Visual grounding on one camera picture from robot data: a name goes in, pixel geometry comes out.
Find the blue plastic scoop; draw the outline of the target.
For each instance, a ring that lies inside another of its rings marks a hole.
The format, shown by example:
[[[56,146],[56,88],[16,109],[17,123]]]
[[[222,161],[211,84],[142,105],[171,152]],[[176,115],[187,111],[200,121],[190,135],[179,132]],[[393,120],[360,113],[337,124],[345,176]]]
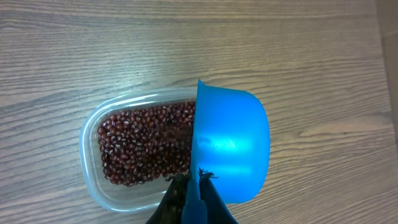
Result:
[[[214,173],[217,192],[227,206],[252,200],[266,180],[271,151],[267,115],[251,93],[198,82],[190,180],[182,223],[207,223],[199,169]]]

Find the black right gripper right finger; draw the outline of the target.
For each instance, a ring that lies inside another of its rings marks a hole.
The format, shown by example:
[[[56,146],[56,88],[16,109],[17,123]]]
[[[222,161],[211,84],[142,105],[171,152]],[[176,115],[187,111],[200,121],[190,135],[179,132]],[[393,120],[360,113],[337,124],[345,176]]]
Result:
[[[212,183],[217,179],[214,173],[199,169],[201,199],[205,202],[208,224],[238,224]]]

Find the red beans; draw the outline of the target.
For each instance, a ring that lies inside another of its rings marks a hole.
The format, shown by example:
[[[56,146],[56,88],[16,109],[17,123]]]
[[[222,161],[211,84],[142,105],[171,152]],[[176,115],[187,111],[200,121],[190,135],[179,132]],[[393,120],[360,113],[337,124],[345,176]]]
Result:
[[[194,100],[185,100],[106,117],[97,129],[104,177],[131,187],[187,173],[195,109]]]

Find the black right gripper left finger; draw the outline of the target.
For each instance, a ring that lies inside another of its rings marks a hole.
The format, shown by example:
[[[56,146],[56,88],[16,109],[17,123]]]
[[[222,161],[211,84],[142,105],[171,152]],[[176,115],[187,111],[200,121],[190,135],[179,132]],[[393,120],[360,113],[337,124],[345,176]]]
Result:
[[[189,180],[188,174],[176,174],[166,178],[170,185],[146,224],[181,224]]]

